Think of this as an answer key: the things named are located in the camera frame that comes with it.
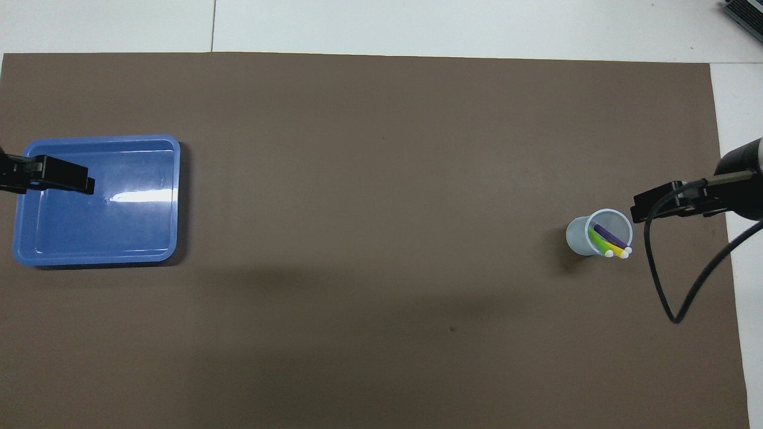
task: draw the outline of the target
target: blue tray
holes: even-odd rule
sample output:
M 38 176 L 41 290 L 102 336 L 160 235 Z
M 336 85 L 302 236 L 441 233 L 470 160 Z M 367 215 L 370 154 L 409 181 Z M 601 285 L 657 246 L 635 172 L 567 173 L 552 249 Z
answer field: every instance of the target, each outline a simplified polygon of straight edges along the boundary
M 169 135 L 36 140 L 24 156 L 89 168 L 95 194 L 19 195 L 13 254 L 30 266 L 155 263 L 178 238 L 180 145 Z

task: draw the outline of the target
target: cup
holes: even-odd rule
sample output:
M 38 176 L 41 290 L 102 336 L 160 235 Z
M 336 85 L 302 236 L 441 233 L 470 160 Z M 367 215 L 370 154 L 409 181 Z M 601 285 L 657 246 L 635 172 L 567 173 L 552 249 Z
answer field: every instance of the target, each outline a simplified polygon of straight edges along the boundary
M 601 255 L 601 251 L 591 243 L 588 228 L 599 224 L 629 246 L 633 242 L 633 227 L 628 218 L 617 210 L 602 208 L 590 216 L 576 218 L 567 226 L 567 245 L 575 253 L 583 256 Z

